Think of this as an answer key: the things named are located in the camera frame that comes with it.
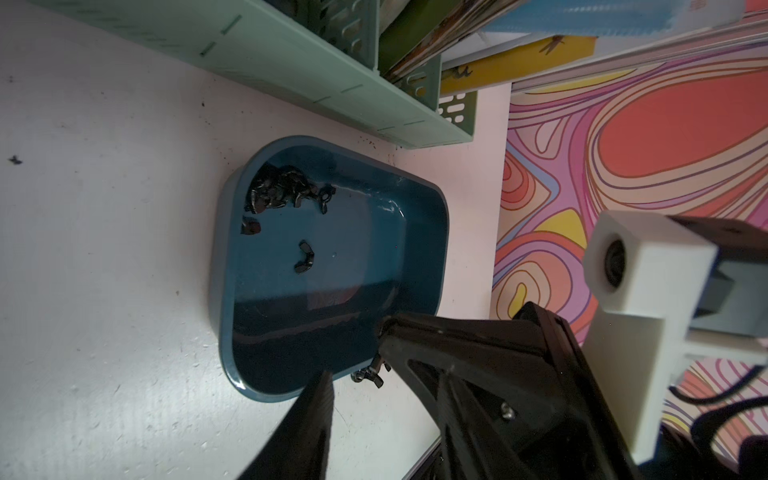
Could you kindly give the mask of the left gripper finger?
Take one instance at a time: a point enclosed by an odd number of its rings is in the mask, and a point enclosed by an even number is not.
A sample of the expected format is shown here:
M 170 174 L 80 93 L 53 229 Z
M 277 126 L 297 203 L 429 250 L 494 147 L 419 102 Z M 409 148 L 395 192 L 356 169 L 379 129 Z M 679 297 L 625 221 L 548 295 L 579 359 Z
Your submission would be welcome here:
M 312 377 L 241 479 L 324 479 L 334 390 L 328 371 Z

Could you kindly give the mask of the teal plastic storage tray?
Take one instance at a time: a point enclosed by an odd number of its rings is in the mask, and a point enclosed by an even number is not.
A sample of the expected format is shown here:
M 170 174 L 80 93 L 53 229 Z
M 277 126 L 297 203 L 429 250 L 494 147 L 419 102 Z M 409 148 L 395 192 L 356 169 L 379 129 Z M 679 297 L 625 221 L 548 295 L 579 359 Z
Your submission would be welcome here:
M 327 213 L 314 201 L 246 212 L 246 191 L 265 163 L 333 185 Z M 448 239 L 437 185 L 315 137 L 267 144 L 218 200 L 209 317 L 225 377 L 245 397 L 274 403 L 296 397 L 320 371 L 341 378 L 366 367 L 383 317 L 437 312 Z M 296 274 L 301 240 L 314 265 Z

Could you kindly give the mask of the mint green file organizer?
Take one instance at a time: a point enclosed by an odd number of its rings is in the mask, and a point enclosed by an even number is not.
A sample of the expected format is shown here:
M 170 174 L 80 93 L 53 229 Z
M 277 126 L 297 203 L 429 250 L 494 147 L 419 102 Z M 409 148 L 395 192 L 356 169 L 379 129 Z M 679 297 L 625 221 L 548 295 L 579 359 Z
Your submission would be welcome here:
M 471 141 L 438 111 L 437 76 L 399 88 L 378 72 L 373 1 L 44 1 L 42 7 L 327 118 L 418 149 Z

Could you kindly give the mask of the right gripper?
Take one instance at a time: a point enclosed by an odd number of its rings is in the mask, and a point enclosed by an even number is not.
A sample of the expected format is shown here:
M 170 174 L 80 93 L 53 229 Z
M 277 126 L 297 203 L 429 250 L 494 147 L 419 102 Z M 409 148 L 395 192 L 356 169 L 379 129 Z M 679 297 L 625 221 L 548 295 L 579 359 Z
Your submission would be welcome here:
M 640 471 L 561 317 L 397 313 L 378 353 L 440 431 L 442 479 L 637 479 Z

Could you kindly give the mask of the pile of black wing nuts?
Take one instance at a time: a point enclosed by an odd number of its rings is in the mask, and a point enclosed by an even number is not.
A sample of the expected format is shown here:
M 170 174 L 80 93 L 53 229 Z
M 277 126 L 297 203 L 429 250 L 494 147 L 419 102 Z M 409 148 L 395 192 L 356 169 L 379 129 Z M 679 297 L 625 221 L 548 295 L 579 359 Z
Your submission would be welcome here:
M 299 208 L 305 201 L 314 201 L 320 212 L 326 214 L 327 205 L 335 194 L 333 185 L 319 186 L 297 167 L 265 163 L 246 191 L 244 208 L 246 212 L 260 214 L 267 209 L 280 209 L 287 205 Z

